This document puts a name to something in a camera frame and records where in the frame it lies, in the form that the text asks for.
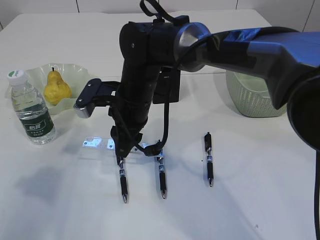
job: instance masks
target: plate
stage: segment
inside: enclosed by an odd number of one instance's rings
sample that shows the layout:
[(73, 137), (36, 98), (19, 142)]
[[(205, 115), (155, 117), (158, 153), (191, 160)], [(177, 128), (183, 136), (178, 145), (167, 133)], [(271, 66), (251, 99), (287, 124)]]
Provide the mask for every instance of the plate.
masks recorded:
[[(47, 85), (48, 73), (52, 71), (52, 67), (61, 74), (63, 81), (65, 81), (72, 90), (71, 98), (64, 98), (57, 105), (52, 105), (45, 101), (50, 115), (56, 115), (63, 110), (72, 109), (86, 83), (89, 80), (96, 78), (96, 76), (90, 74), (86, 68), (72, 63), (48, 63), (40, 67), (26, 70), (25, 73), (29, 78), (29, 83), (42, 95), (44, 94)], [(11, 98), (10, 86), (6, 91), (5, 97), (7, 99)]]

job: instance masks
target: white table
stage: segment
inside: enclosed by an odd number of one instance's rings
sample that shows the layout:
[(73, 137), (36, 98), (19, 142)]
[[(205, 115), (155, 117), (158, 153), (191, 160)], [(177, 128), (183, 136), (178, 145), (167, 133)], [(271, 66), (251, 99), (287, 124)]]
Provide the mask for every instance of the white table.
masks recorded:
[[(212, 32), (265, 27), (254, 10), (189, 11)], [(143, 14), (23, 14), (0, 32), (0, 72), (49, 62), (76, 63), (104, 80), (120, 76), (118, 45), (127, 21)], [(221, 69), (181, 77), (170, 105), (165, 146), (168, 195), (158, 164), (128, 158), (129, 204), (110, 152), (81, 148), (85, 136), (110, 137), (107, 108), (89, 119), (53, 117), (57, 139), (28, 141), (8, 99), (0, 101), (0, 240), (312, 240), (315, 153), (285, 115), (247, 118), (235, 109)], [(0, 81), (4, 96), (8, 83)], [(143, 141), (162, 136), (163, 106), (152, 105)], [(203, 137), (212, 133), (214, 187)]]

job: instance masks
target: pen tip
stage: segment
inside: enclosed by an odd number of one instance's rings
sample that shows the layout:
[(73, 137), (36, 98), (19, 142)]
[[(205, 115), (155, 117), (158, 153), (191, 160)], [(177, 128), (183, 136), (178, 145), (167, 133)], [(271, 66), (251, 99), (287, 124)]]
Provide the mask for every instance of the pen tip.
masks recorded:
[(212, 178), (209, 178), (208, 181), (209, 181), (210, 187), (212, 187), (212, 185), (213, 185), (213, 179), (212, 179)]
[(125, 204), (128, 203), (128, 194), (123, 194), (122, 198)]
[(167, 198), (167, 193), (166, 193), (166, 191), (161, 191), (161, 195), (162, 195), (162, 198), (163, 198), (163, 199), (166, 199), (166, 198)]

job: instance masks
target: robotic arm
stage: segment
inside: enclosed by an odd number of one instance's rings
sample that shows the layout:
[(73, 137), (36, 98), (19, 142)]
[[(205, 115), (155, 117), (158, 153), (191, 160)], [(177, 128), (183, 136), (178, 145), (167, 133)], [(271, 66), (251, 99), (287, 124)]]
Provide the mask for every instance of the robotic arm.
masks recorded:
[(117, 156), (125, 158), (133, 146), (146, 156), (155, 156), (167, 140), (170, 84), (163, 139), (146, 148), (139, 146), (161, 67), (172, 68), (172, 72), (196, 72), (205, 65), (265, 79), (273, 106), (279, 109), (288, 102), (293, 129), (308, 145), (320, 150), (320, 32), (264, 27), (211, 34), (202, 23), (189, 22), (188, 16), (174, 18), (155, 0), (147, 1), (158, 13), (151, 13), (144, 0), (140, 2), (142, 10), (157, 18), (153, 22), (129, 22), (120, 32), (124, 57), (121, 82), (90, 80), (74, 106), (83, 118), (95, 107), (110, 106)]

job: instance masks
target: water bottle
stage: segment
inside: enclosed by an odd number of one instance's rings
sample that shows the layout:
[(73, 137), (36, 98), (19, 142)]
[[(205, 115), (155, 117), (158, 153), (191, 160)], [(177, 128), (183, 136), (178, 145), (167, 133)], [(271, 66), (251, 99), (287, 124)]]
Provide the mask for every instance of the water bottle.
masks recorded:
[(37, 145), (52, 141), (56, 129), (40, 92), (28, 82), (22, 70), (10, 72), (7, 79), (12, 87), (12, 106), (28, 138)]

